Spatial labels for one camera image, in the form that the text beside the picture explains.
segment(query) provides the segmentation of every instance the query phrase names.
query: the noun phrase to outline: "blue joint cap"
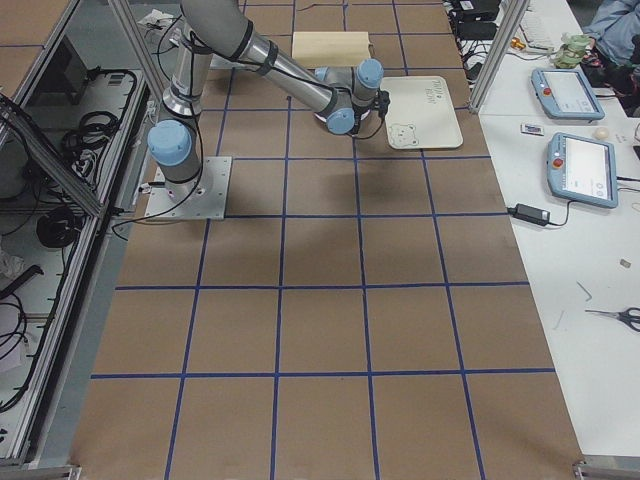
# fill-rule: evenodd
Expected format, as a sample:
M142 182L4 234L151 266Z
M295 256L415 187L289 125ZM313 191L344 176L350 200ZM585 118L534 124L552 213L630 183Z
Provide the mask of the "blue joint cap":
M356 119L351 108L340 108L327 117L327 128L336 135L349 132L355 123Z
M324 82L324 79L327 78L327 70L329 70L329 67L318 67L315 70L315 74L316 74L316 78L318 80L320 80L321 82Z
M363 60L356 70L358 80L367 88L378 88L384 76L382 64L375 58Z
M175 167L189 156L191 135L180 122L163 120L149 131L147 145L160 165Z

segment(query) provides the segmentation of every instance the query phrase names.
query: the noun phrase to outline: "orange object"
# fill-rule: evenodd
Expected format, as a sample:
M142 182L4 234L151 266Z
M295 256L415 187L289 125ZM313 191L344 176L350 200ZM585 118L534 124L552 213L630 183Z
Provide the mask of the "orange object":
M526 45L518 37L513 37L511 39L511 48L517 48L518 50L524 50L524 47L526 47Z

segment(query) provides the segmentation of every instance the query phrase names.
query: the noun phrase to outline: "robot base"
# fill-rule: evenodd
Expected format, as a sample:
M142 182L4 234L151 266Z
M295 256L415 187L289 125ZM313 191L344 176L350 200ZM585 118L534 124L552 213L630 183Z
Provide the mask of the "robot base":
M193 193L191 198L179 207L171 210L166 215L160 215L149 221L166 220L223 220L227 204L227 191L229 189L229 177L231 176L231 157L205 157L204 171L200 185L213 183L210 188L205 188L205 193ZM155 182L164 182L164 175L158 168L154 178ZM175 202L169 197L164 188L154 188L149 196L145 216L156 215L169 210Z

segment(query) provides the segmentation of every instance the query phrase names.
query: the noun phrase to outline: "tablet screen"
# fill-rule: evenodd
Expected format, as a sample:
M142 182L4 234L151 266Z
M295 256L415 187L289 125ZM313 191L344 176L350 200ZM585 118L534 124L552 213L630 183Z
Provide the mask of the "tablet screen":
M565 190L611 199L607 147L574 138L566 139Z
M580 81L571 71L545 72L544 78L553 92L553 99L562 112L594 113L596 110Z

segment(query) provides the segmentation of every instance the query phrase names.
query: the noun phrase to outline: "person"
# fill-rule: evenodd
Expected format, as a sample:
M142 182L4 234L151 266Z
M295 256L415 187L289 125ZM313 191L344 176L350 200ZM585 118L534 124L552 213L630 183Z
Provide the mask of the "person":
M603 0L591 24L583 32L595 43L603 60L619 66L629 66L640 34L640 0Z

